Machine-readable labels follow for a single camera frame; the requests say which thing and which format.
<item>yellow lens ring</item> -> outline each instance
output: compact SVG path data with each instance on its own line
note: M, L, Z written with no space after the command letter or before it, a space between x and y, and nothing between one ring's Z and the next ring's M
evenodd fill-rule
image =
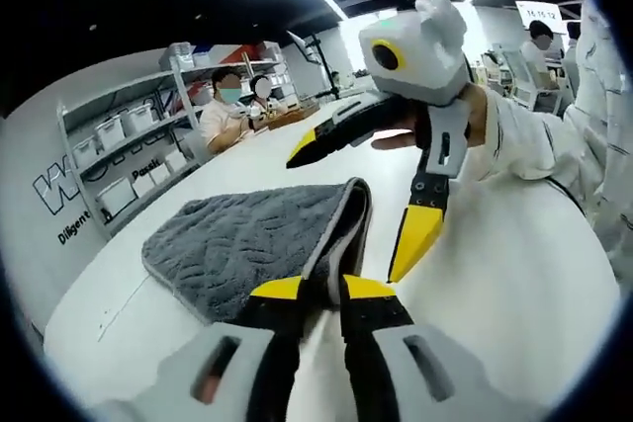
M380 51L383 48L386 48L394 56L395 60L398 62L398 65L395 68L387 67L379 59L377 55L377 51ZM372 52L374 53L374 58L376 59L378 64L383 66L385 69L388 69L389 71L399 71L407 67L407 62L405 61L405 56L403 55L403 52L395 44L393 44L392 42L388 40L373 40Z

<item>white shirt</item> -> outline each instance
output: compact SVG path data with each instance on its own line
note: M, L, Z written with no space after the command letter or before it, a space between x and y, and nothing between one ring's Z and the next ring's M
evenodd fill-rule
M266 108L262 106L261 103L259 103L258 101L253 101L250 105L251 107L257 106L262 113L267 112ZM283 104L281 104L279 101L277 101L275 98L268 99L268 110L275 111L279 114L286 114L288 112L288 108L284 106Z
M245 107L241 104L224 104L213 100L205 106L200 116L200 134L205 143L209 145L214 138L230 127L238 127L245 113ZM252 130L245 130L239 139L252 134Z
M633 93L617 47L599 25L583 23L577 59L580 89L562 121L487 90L486 144L472 149L477 166L468 175L482 180L509 171L528 181L557 180L587 213L621 285L632 288Z
M570 47L567 48L567 52L565 53L565 59L576 63L576 46L578 45L578 40L570 39Z
M527 41L521 46L521 54L525 61L534 65L539 73L548 73L547 63L545 62L545 53L538 49L532 41Z

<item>person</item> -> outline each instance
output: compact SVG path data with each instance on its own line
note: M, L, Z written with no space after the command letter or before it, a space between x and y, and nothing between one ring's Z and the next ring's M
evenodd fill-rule
M239 103L241 77L231 67L215 70L211 77L214 99L200 116L200 133L211 153L231 148L250 134L246 108Z
M580 89L562 120L466 86L462 99L471 106L472 148L465 175L474 181L501 172L528 181L550 179L586 213L626 291L633 286L633 94L609 27L590 1L583 7L582 29ZM414 130L414 120L394 128ZM415 140L405 132L372 145L391 149Z
M570 37L570 47L567 48L567 53L565 53L565 57L569 58L573 62L576 62L576 45L578 44L578 39L581 37L581 23L568 22L567 34Z
M332 82L335 87L340 89L340 73L338 71L332 71Z
M266 122L266 120L272 119L276 115L283 115L288 112L288 108L277 101L275 98L270 97L272 92L272 85L270 80L260 74L250 80L250 90L255 93L255 98L251 103L251 108L256 108L257 116L262 117L260 121L253 121L255 126L258 127L260 123Z
M578 63L576 61L576 46L578 39L581 36L581 23L580 22L568 22L567 33L570 36L570 47L567 50L567 54L563 58L563 67L565 73L568 76L570 86L574 96L578 94L578 88L580 84L580 76L578 70Z
M521 46L521 54L525 61L536 69L541 79L541 84L546 89L558 89L558 85L550 77L545 54L543 53L543 51L549 49L554 39L552 30L540 20L535 20L530 24L529 32L530 40Z

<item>white sleeve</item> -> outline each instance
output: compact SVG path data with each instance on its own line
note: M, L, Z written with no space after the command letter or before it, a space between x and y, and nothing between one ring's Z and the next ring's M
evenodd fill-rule
M281 104L279 101L277 101L276 99L271 99L270 100L270 105L272 106L272 108L277 111L279 114L286 114L288 112L288 108Z
M545 61L545 55L536 47L533 42L526 42L521 47L521 53L525 58L525 61L532 64L536 71L539 73L547 73L547 62Z
M581 203L602 183L603 172L583 136L552 114L533 113L486 89L486 143L469 152L466 179L510 172L524 180L556 179Z
M211 107L207 107L200 116L200 134L205 143L209 145L211 141L220 135L224 129L222 118L216 114Z

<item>hand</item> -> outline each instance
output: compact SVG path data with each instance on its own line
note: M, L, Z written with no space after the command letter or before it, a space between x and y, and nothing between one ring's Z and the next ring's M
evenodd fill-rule
M253 119L253 128L255 129L255 131L258 131L265 127L268 127L269 123L270 123L270 120L266 118L265 115L262 114L258 118Z
M468 84L459 95L459 98L466 101L471 107L471 114L468 123L471 126L471 134L468 138L468 146L476 147L486 142L486 113L488 109L488 99L486 91L474 84ZM415 116L389 127L388 130L411 130L411 132L400 133L386 138L378 138L372 142L372 147L378 150L391 150L393 148L403 148L415 146Z
M241 118L241 120L239 121L239 135L241 136L243 133L245 133L247 130L249 129L248 127L248 117L244 116L243 118Z

